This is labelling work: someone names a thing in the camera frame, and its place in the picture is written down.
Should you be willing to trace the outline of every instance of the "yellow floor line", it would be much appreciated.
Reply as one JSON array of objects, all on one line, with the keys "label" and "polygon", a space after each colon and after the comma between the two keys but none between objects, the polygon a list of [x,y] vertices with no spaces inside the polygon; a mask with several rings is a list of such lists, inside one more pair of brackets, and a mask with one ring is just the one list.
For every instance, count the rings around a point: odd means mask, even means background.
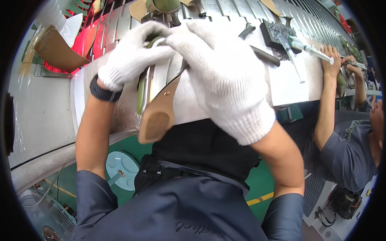
[{"label": "yellow floor line", "polygon": [[265,201],[265,200],[267,200],[267,199],[270,199],[271,197],[273,197],[273,192],[268,193],[268,194],[266,194],[266,195],[264,195],[264,196],[261,196],[261,197],[259,197],[259,198],[255,198],[255,199],[249,200],[249,201],[247,202],[247,204],[248,204],[248,206],[251,206],[251,205],[253,205],[253,204],[256,204],[256,203]]},{"label": "yellow floor line", "polygon": [[[47,179],[47,178],[45,178],[44,179],[46,182],[48,182],[49,184],[51,184],[51,182]],[[70,195],[70,196],[72,196],[72,197],[75,197],[76,198],[76,196],[74,195],[74,194],[72,194],[72,193],[70,193],[69,191],[67,191],[67,190],[64,190],[63,188],[61,188],[61,187],[58,187],[57,185],[53,185],[54,187],[56,187],[56,188],[58,188],[60,191],[62,191],[62,192],[65,192],[65,193],[67,193],[68,195]]]}]

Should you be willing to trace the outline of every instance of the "white paper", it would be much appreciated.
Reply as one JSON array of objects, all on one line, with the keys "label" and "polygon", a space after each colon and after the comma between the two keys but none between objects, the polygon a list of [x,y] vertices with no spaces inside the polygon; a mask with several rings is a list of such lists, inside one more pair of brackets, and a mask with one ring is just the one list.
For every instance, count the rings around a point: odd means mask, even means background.
[{"label": "white paper", "polygon": [[299,75],[291,61],[280,61],[280,67],[268,65],[273,106],[308,101],[308,79],[301,54],[298,54],[294,61],[304,83],[300,83]]}]

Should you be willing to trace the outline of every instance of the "black wristband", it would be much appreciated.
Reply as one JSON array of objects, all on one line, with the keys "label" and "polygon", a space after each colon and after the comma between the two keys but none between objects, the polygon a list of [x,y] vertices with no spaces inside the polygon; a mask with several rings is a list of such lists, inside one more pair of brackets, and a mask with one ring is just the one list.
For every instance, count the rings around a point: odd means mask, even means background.
[{"label": "black wristband", "polygon": [[116,91],[110,91],[107,89],[102,89],[98,85],[97,79],[98,79],[98,75],[96,75],[93,78],[93,80],[91,80],[91,83],[90,83],[91,94],[95,96],[95,98],[97,99],[101,99],[108,102],[116,102],[119,99],[120,95],[122,94],[122,90],[116,92]]}]

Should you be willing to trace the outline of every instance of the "dark blue shirt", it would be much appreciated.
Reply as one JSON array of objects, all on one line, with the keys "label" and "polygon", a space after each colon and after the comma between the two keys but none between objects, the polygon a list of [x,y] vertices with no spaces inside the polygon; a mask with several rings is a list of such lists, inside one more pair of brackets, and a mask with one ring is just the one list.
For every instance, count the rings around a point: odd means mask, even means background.
[{"label": "dark blue shirt", "polygon": [[243,191],[212,177],[159,180],[122,207],[108,183],[77,173],[72,240],[301,240],[303,197],[274,199],[260,226]]}]

